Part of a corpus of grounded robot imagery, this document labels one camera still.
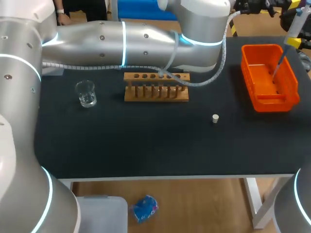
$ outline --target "orange plastic basket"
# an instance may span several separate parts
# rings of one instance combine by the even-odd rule
[[[257,112],[287,112],[300,101],[298,82],[286,57],[273,80],[282,53],[279,45],[242,47],[241,68]]]

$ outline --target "person's hand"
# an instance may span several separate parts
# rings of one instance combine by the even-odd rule
[[[60,25],[70,25],[73,23],[71,19],[65,14],[58,14],[57,21]]]

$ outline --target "empty glass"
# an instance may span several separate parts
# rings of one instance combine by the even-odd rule
[[[95,85],[92,81],[83,80],[76,85],[81,105],[85,108],[93,107],[97,100],[95,96]]]

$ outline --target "black table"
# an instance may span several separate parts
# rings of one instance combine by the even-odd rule
[[[311,153],[311,81],[294,49],[287,58],[301,102],[288,113],[253,109],[240,68],[244,44],[283,37],[227,40],[221,76],[190,88],[188,103],[124,102],[123,71],[71,71],[44,77],[35,136],[42,166],[59,179],[293,174]],[[211,77],[191,74],[193,82]],[[96,85],[97,105],[80,106],[74,86]],[[220,116],[211,124],[213,114]]]

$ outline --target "pipette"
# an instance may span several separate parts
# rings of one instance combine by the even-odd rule
[[[274,79],[278,69],[280,68],[289,47],[290,46],[294,46],[296,48],[299,47],[300,43],[297,41],[297,37],[299,36],[299,33],[300,33],[303,25],[305,24],[309,14],[311,13],[310,5],[311,5],[311,0],[307,0],[305,7],[296,9],[296,15],[294,17],[294,20],[291,24],[291,27],[288,30],[288,33],[287,33],[285,40],[284,40],[284,44],[285,44],[284,52],[282,53],[281,58],[277,63],[277,66],[273,72],[272,79]]]

